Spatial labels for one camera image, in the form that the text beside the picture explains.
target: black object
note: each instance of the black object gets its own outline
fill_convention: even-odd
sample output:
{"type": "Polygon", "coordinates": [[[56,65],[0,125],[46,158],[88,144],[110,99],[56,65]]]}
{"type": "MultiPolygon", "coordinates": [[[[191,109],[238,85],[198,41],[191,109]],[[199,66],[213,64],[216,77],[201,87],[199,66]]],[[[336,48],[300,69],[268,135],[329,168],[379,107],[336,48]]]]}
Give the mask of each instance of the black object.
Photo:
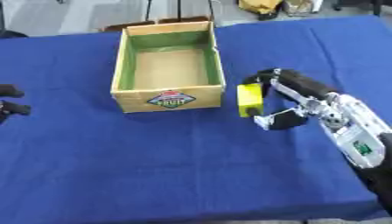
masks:
{"type": "Polygon", "coordinates": [[[382,6],[384,4],[392,6],[391,0],[337,0],[337,3],[332,5],[332,8],[335,11],[341,11],[342,7],[355,6],[358,4],[372,4],[373,5],[373,14],[376,16],[380,16],[382,13],[382,6]]]}
{"type": "Polygon", "coordinates": [[[0,123],[3,123],[8,116],[19,114],[28,116],[32,112],[32,108],[27,105],[19,105],[9,101],[0,101],[0,123]]]}
{"type": "Polygon", "coordinates": [[[147,4],[147,12],[145,13],[145,21],[149,21],[149,19],[150,19],[151,3],[152,3],[152,0],[149,0],[149,2],[147,4]]]}
{"type": "Polygon", "coordinates": [[[274,19],[277,18],[277,16],[279,15],[279,11],[282,9],[282,4],[278,4],[275,9],[269,13],[265,13],[265,14],[259,14],[259,20],[260,21],[264,21],[264,20],[270,20],[270,19],[274,19]]]}
{"type": "Polygon", "coordinates": [[[182,6],[181,6],[182,0],[177,0],[177,20],[181,22],[182,18],[182,6]]]}
{"type": "Polygon", "coordinates": [[[270,88],[270,80],[279,77],[279,82],[295,91],[302,96],[313,96],[319,100],[324,100],[326,95],[331,92],[338,93],[337,89],[328,87],[309,77],[303,76],[299,72],[291,69],[282,69],[280,74],[275,74],[275,69],[267,69],[258,72],[256,75],[246,78],[242,84],[262,83],[263,96],[265,97],[270,88]]]}
{"type": "MultiPolygon", "coordinates": [[[[0,96],[20,98],[25,95],[24,92],[16,89],[13,85],[0,84],[0,96]]],[[[0,123],[4,122],[8,116],[19,114],[28,116],[32,108],[27,105],[19,105],[9,101],[0,101],[0,123]]]]}
{"type": "Polygon", "coordinates": [[[360,169],[351,167],[367,189],[375,193],[383,208],[392,216],[392,133],[379,136],[386,148],[386,155],[382,163],[375,168],[360,169]]]}
{"type": "Polygon", "coordinates": [[[0,96],[9,96],[9,97],[23,97],[25,95],[24,92],[17,90],[13,85],[9,84],[0,84],[0,96]]]}
{"type": "Polygon", "coordinates": [[[338,90],[303,76],[295,70],[282,70],[279,74],[279,82],[282,85],[297,91],[302,96],[313,96],[319,100],[324,100],[328,93],[338,93],[338,90]]]}

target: box label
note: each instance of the box label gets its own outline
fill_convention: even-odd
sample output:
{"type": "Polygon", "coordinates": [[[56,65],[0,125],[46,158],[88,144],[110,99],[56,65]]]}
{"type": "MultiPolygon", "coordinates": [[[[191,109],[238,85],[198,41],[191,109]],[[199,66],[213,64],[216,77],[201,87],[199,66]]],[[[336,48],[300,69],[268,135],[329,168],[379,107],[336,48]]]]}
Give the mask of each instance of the box label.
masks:
{"type": "Polygon", "coordinates": [[[195,100],[196,98],[190,95],[182,94],[179,91],[168,90],[147,102],[167,109],[175,109],[195,100]]]}

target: box side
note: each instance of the box side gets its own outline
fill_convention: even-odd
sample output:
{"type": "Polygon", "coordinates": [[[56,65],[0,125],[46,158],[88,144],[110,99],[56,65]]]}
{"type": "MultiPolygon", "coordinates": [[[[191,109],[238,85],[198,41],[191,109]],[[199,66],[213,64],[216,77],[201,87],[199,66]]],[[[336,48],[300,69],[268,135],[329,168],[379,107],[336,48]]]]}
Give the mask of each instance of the box side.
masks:
{"type": "Polygon", "coordinates": [[[125,113],[214,108],[221,105],[221,85],[120,91],[115,98],[125,113]]]}
{"type": "Polygon", "coordinates": [[[213,60],[215,61],[216,64],[216,69],[217,73],[219,76],[220,84],[222,85],[222,92],[225,91],[226,89],[226,79],[225,79],[225,74],[223,73],[222,69],[222,64],[221,64],[221,55],[218,51],[218,46],[216,44],[216,37],[215,37],[215,32],[214,32],[214,23],[211,22],[209,24],[209,32],[210,32],[210,42],[211,42],[211,47],[213,49],[213,60]]]}
{"type": "Polygon", "coordinates": [[[127,48],[127,34],[122,30],[120,45],[118,47],[117,61],[115,63],[115,74],[112,80],[110,91],[112,94],[119,89],[120,79],[123,74],[124,54],[127,48]]]}
{"type": "Polygon", "coordinates": [[[136,56],[137,53],[130,42],[130,37],[123,31],[115,65],[115,75],[112,81],[112,93],[121,89],[133,88],[136,56]]]}
{"type": "Polygon", "coordinates": [[[169,32],[199,32],[207,31],[209,22],[177,23],[177,24],[154,24],[128,27],[129,35],[150,35],[169,32]]]}

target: white robot part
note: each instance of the white robot part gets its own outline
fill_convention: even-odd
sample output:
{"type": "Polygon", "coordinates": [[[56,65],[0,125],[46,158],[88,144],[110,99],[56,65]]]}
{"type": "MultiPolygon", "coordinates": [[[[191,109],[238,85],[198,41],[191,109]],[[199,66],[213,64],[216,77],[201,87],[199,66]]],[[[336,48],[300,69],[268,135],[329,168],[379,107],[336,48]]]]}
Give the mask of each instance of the white robot part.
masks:
{"type": "Polygon", "coordinates": [[[391,128],[363,102],[350,95],[339,95],[331,104],[336,105],[348,122],[339,129],[331,129],[325,120],[320,119],[326,134],[353,165],[360,168],[380,165],[385,157],[385,146],[378,136],[391,133],[391,128]]]}

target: table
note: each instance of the table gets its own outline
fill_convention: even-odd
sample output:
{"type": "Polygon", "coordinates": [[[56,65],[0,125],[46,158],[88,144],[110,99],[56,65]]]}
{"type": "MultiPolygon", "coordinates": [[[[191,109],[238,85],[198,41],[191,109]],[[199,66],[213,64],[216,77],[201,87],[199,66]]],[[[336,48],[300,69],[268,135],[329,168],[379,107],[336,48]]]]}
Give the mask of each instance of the table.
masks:
{"type": "MultiPolygon", "coordinates": [[[[385,216],[317,121],[266,132],[238,116],[235,85],[294,68],[392,123],[392,35],[376,17],[216,30],[221,108],[124,115],[110,82],[119,33],[0,41],[2,83],[33,107],[0,127],[0,223],[385,216]]],[[[270,95],[266,111],[287,102],[270,95]]]]}

